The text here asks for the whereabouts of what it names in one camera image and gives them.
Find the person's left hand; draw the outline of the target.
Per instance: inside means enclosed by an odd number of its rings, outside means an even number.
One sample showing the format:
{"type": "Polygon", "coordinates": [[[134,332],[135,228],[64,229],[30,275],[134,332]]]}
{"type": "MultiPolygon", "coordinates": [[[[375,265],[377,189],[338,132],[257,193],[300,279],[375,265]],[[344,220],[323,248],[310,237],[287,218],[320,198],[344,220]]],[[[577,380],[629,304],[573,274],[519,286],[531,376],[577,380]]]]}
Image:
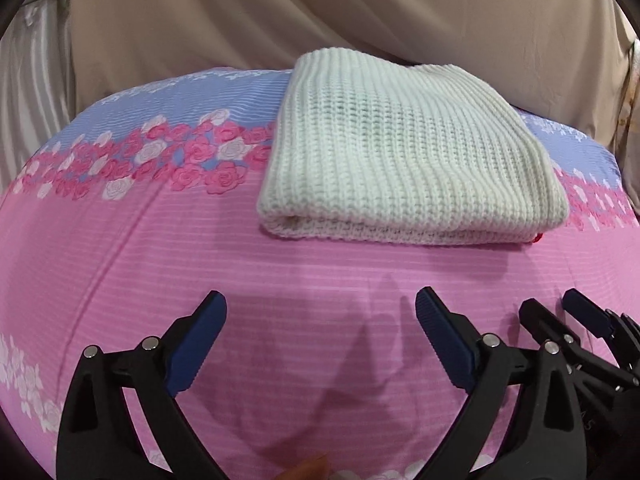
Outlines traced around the person's left hand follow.
{"type": "Polygon", "coordinates": [[[322,454],[306,458],[296,466],[281,472],[276,480],[328,480],[331,467],[328,456],[322,454]]]}

